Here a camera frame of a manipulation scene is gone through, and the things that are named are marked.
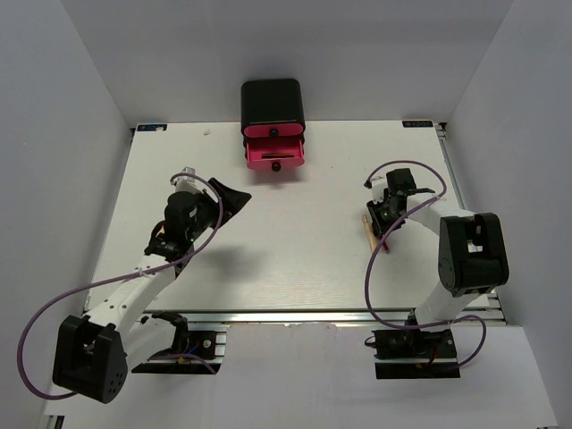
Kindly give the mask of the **pink drawer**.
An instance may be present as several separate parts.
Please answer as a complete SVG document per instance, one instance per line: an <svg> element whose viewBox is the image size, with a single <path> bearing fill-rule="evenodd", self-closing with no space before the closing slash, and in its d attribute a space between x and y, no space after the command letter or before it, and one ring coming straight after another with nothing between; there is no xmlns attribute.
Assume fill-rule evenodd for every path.
<svg viewBox="0 0 572 429"><path fill-rule="evenodd" d="M266 139L298 136L305 130L305 126L297 122L261 123L245 127L242 134L248 139Z"/></svg>
<svg viewBox="0 0 572 429"><path fill-rule="evenodd" d="M305 163L303 136L244 138L247 168L254 171L280 172Z"/></svg>

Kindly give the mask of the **black drawer cabinet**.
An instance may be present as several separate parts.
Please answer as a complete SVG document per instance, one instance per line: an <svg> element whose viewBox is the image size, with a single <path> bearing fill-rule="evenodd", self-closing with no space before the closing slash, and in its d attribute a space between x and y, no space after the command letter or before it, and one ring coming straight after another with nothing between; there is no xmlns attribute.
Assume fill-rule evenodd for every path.
<svg viewBox="0 0 572 429"><path fill-rule="evenodd" d="M240 88L240 128L297 122L305 126L301 86L295 79L250 80Z"/></svg>

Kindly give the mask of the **red black lipstick tube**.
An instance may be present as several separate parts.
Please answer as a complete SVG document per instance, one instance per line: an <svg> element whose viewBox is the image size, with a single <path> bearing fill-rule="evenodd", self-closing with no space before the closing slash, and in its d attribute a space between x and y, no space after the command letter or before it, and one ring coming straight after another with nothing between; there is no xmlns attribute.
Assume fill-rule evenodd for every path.
<svg viewBox="0 0 572 429"><path fill-rule="evenodd" d="M277 153L277 154L266 153L261 155L261 159L284 159L284 158L294 158L294 157L296 156L292 153Z"/></svg>

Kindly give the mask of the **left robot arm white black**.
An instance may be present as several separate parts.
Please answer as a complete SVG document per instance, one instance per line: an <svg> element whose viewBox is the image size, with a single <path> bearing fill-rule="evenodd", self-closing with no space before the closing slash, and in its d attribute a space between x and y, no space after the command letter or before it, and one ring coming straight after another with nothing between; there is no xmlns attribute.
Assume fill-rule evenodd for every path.
<svg viewBox="0 0 572 429"><path fill-rule="evenodd" d="M203 233L215 234L252 198L215 178L199 189L198 176L172 177L164 218L151 231L143 257L130 279L81 317L60 325L53 382L73 394L108 403L127 374L152 358L177 359L192 350L187 319L178 313L144 314L158 294L183 272L200 247Z"/></svg>

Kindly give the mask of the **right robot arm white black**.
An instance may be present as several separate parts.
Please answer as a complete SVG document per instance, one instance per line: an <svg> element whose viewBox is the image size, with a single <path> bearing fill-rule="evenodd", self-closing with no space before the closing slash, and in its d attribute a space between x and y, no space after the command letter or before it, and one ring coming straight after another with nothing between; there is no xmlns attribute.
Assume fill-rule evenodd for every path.
<svg viewBox="0 0 572 429"><path fill-rule="evenodd" d="M509 262L501 221L493 213L474 213L448 202L442 190L416 185L408 168L387 172L385 178L369 176L365 187L372 190L366 203L377 244L375 257L387 248L387 239L407 220L421 224L438 237L439 281L425 301L413 310L412 328L403 334L405 349L422 357L436 344L441 332L475 299L509 279Z"/></svg>

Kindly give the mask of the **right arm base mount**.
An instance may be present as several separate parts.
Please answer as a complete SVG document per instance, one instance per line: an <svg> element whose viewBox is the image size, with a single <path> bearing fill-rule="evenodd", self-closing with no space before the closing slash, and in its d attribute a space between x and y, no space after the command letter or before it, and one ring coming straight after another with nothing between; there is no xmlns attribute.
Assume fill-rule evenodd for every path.
<svg viewBox="0 0 572 429"><path fill-rule="evenodd" d="M456 379L458 353L448 325L427 330L381 329L364 341L374 351L377 380Z"/></svg>

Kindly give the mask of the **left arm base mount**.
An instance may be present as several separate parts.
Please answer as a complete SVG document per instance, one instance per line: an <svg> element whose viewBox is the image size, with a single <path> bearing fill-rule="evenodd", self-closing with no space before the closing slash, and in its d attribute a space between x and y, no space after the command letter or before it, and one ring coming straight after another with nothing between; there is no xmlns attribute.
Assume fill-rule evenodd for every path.
<svg viewBox="0 0 572 429"><path fill-rule="evenodd" d="M211 374L222 366L226 332L180 314L143 315L130 329L128 366L134 374Z"/></svg>

